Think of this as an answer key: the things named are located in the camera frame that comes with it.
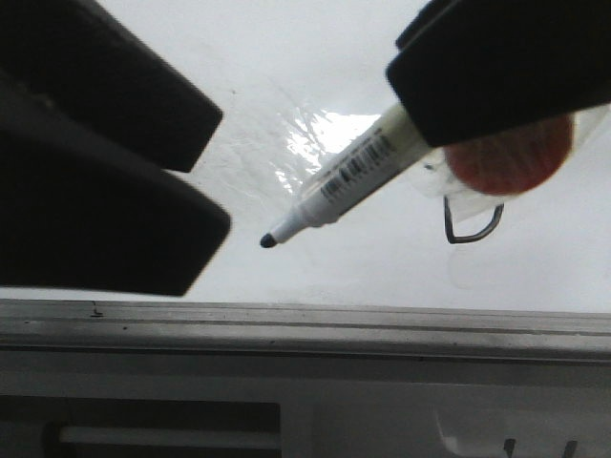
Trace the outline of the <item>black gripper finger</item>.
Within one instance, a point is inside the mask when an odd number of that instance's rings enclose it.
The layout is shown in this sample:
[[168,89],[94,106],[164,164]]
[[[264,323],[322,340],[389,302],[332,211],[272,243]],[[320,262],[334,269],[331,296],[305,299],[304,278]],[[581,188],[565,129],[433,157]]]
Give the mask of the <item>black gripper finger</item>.
[[230,229],[181,179],[221,119],[97,2],[3,2],[2,285],[185,294]]
[[607,1],[431,1],[387,79],[432,146],[610,101]]

